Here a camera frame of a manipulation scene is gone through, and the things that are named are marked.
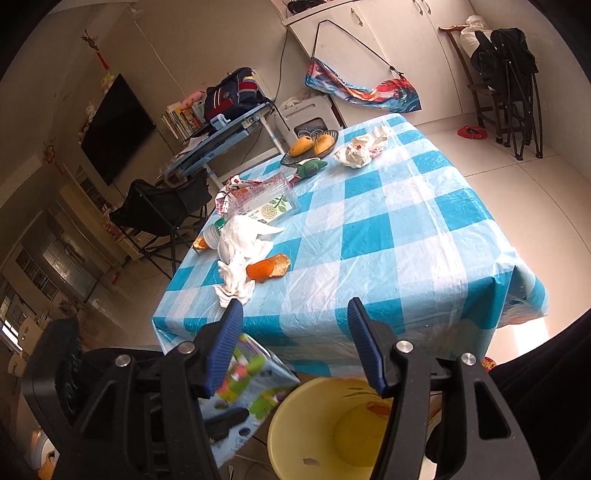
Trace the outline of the blue milk carton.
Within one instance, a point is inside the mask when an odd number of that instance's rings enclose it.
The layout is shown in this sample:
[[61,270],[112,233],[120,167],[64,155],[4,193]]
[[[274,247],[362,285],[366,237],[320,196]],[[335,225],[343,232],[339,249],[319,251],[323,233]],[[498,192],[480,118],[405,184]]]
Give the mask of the blue milk carton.
[[249,335],[239,337],[221,388],[199,401],[217,466],[245,446],[298,384],[297,376],[273,352]]

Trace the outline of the orange peel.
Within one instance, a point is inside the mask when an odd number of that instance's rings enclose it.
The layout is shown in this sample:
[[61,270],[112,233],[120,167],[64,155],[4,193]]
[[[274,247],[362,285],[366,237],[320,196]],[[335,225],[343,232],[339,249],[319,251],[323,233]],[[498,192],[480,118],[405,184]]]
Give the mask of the orange peel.
[[247,265],[245,273],[250,280],[263,283],[273,278],[283,277],[289,269],[290,258],[286,254],[280,253]]
[[204,250],[208,250],[209,246],[208,246],[207,242],[205,241],[204,237],[198,236],[197,239],[195,239],[192,242],[192,248],[197,251],[204,251]]

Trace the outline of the white tissue paper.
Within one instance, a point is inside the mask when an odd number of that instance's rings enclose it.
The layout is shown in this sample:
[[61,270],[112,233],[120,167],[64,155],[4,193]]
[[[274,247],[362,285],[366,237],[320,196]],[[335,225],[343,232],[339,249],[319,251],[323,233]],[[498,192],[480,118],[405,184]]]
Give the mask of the white tissue paper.
[[232,299],[242,305],[252,299],[256,281],[246,274],[246,266],[266,259],[273,249],[269,237],[280,232],[283,227],[263,224],[245,215],[235,215],[224,224],[217,247],[222,283],[213,287],[221,308],[226,308]]

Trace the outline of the clear plastic bottle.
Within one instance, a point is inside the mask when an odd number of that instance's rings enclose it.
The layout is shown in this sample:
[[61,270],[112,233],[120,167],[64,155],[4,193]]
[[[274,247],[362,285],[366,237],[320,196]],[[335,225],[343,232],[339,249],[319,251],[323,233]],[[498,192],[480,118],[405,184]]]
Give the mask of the clear plastic bottle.
[[266,180],[260,180],[262,183],[259,186],[252,189],[249,195],[233,202],[228,214],[224,217],[217,215],[217,219],[211,225],[204,227],[204,231],[199,236],[204,237],[211,250],[215,250],[221,228],[235,215],[249,216],[263,224],[274,225],[297,214],[301,211],[301,203],[297,199],[293,184],[290,183],[291,178],[287,178],[283,173],[277,173]]

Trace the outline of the red white snack wrapper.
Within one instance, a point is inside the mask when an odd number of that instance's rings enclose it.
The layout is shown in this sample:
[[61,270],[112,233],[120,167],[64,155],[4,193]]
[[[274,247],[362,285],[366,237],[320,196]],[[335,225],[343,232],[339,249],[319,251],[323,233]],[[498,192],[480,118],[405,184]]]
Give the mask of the red white snack wrapper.
[[228,214],[229,207],[233,202],[242,199],[245,195],[249,195],[249,192],[261,183],[260,180],[242,179],[238,175],[232,176],[223,184],[221,190],[215,196],[216,214],[219,217],[224,217]]

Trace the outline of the blue white study desk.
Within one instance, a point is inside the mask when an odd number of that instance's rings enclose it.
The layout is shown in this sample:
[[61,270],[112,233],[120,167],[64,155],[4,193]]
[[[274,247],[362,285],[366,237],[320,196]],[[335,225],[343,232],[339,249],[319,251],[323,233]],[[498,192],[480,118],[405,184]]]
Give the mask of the blue white study desk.
[[216,130],[197,145],[190,148],[190,150],[174,159],[158,176],[156,182],[164,182],[173,174],[187,177],[195,171],[207,167],[209,161],[224,154],[233,146],[249,137],[256,130],[256,127],[260,127],[263,131],[266,131],[270,141],[273,142],[274,150],[280,155],[283,155],[286,151],[284,151],[279,137],[276,136],[276,133],[273,132],[269,122],[266,120],[266,117],[270,113],[277,112],[276,104],[273,101],[267,101],[249,110],[249,112],[246,112],[235,120],[226,123],[221,129]]

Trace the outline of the small crumpled tissue wad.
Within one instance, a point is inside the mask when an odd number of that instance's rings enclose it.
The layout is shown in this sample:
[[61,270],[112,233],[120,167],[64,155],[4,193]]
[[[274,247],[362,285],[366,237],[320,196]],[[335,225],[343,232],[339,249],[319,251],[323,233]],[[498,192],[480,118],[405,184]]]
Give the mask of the small crumpled tissue wad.
[[370,133],[356,136],[335,151],[335,160],[352,169],[366,167],[388,146],[389,138],[390,128],[379,125]]

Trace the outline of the green avocado toy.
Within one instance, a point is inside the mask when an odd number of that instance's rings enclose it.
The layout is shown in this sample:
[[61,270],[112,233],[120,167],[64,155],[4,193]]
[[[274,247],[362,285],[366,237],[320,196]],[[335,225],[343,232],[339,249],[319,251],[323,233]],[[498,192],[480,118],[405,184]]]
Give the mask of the green avocado toy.
[[311,177],[314,177],[325,167],[328,165],[328,162],[317,157],[305,160],[301,164],[297,165],[297,169],[295,170],[293,178],[291,178],[290,183],[296,184],[301,180],[305,180]]

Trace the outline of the yellow mango right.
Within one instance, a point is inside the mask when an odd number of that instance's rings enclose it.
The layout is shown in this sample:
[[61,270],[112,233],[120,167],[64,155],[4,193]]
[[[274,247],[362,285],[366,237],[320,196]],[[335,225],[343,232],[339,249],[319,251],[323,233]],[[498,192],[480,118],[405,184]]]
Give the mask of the yellow mango right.
[[318,136],[317,139],[315,139],[314,154],[317,157],[321,157],[322,155],[325,154],[325,152],[331,150],[332,146],[334,144],[335,144],[335,138],[332,137],[332,134],[324,133],[324,134]]

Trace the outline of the yellow mango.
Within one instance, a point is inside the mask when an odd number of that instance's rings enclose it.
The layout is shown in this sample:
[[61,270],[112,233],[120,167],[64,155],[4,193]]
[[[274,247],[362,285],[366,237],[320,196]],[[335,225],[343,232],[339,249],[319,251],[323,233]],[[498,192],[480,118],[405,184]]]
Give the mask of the yellow mango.
[[317,157],[321,157],[322,155],[325,154],[325,152],[331,150],[332,146],[334,144],[335,144],[335,138],[332,137],[332,134],[324,133],[324,134],[318,136],[317,139],[315,139],[314,154]]
[[314,147],[314,143],[315,140],[310,135],[301,136],[293,145],[291,145],[287,154],[290,155],[291,158],[301,156],[304,153],[307,153],[308,150],[311,150],[311,148]]

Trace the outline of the yellow mango left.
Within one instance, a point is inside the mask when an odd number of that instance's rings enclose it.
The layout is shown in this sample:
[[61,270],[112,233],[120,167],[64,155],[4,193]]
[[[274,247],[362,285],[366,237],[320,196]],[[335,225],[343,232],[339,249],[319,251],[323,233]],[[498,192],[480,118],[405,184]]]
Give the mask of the yellow mango left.
[[314,143],[315,140],[310,135],[301,136],[293,145],[291,145],[287,154],[290,155],[291,158],[301,156],[304,153],[307,153],[308,150],[311,150],[311,148],[314,147]]

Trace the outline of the row of books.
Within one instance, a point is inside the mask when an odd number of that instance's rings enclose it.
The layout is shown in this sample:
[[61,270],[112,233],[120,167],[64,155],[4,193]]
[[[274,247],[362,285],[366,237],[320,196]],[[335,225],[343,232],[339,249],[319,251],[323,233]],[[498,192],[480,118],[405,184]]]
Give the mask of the row of books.
[[176,102],[168,105],[161,115],[161,120],[180,142],[186,142],[204,128],[201,104],[200,101],[189,109],[181,109],[180,102]]

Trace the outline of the red object on floor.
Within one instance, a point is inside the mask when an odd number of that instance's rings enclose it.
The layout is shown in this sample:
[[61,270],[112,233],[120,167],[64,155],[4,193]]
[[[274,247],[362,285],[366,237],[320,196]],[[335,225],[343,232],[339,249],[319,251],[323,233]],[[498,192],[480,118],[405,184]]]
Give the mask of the red object on floor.
[[484,140],[488,138],[487,130],[480,126],[464,126],[458,129],[457,134],[465,139]]

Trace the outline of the white storage cabinet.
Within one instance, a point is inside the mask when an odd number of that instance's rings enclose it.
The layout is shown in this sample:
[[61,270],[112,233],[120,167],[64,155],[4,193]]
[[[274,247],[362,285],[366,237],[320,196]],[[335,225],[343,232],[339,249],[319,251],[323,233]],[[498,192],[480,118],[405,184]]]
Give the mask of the white storage cabinet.
[[475,114],[461,61],[439,31],[474,13],[458,0],[329,1],[280,18],[308,56],[346,82],[374,88],[396,76],[394,66],[420,98],[421,109],[405,117],[421,125]]

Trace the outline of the white bag on chair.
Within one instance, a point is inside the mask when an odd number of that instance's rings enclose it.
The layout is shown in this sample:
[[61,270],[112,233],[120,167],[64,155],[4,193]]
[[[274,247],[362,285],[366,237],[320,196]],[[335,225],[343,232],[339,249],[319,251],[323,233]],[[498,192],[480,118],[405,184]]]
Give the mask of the white bag on chair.
[[460,32],[460,45],[468,57],[471,57],[480,45],[478,32],[483,33],[488,40],[491,39],[492,30],[485,19],[480,15],[471,15]]

